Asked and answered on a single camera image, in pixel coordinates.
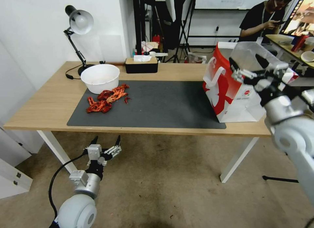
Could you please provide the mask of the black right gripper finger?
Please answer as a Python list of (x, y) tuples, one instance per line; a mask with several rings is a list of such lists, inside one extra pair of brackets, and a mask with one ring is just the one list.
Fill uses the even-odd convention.
[(238, 82), (244, 82), (245, 79), (254, 79), (257, 74), (246, 69), (240, 69), (238, 64), (233, 60), (232, 57), (229, 58), (230, 69), (232, 71), (231, 77)]
[(266, 71), (265, 75), (268, 76), (282, 77), (289, 68), (287, 63), (270, 63), (266, 58), (260, 56), (259, 54), (255, 54), (255, 58), (262, 69)]

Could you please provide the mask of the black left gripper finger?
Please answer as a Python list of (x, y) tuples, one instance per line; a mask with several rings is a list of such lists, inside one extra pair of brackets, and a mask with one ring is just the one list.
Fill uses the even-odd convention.
[(109, 161), (116, 157), (122, 151), (121, 148), (121, 135), (117, 137), (115, 145), (109, 149), (106, 149), (103, 153), (105, 161)]
[(88, 147), (96, 145), (97, 141), (98, 141), (98, 136), (95, 136), (94, 139), (90, 142), (90, 144), (87, 147), (85, 147), (84, 151), (87, 151)]

